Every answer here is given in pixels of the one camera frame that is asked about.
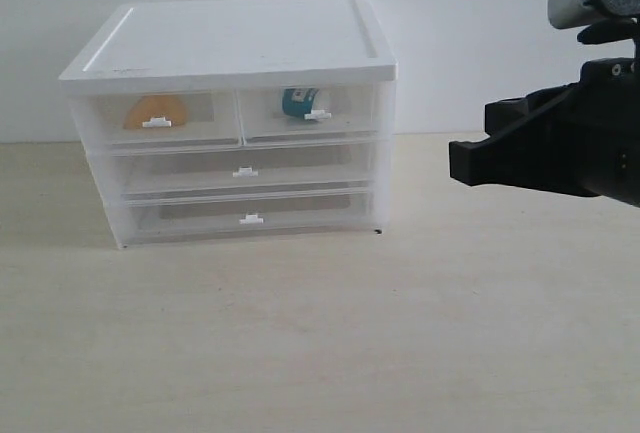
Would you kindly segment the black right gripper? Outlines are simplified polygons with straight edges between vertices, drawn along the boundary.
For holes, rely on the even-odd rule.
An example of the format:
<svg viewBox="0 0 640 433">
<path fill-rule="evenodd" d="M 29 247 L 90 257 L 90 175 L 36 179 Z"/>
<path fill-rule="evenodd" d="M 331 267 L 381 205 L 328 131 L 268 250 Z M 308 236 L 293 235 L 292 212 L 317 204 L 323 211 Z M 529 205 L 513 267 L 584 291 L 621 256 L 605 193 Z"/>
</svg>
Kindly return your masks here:
<svg viewBox="0 0 640 433">
<path fill-rule="evenodd" d="M 578 83 L 485 105 L 481 141 L 448 144 L 449 174 L 467 186 L 553 191 L 545 128 L 567 148 L 570 181 L 595 196 L 639 204 L 639 24 L 599 22 L 584 45 L 630 40 L 632 57 L 584 63 Z"/>
</svg>

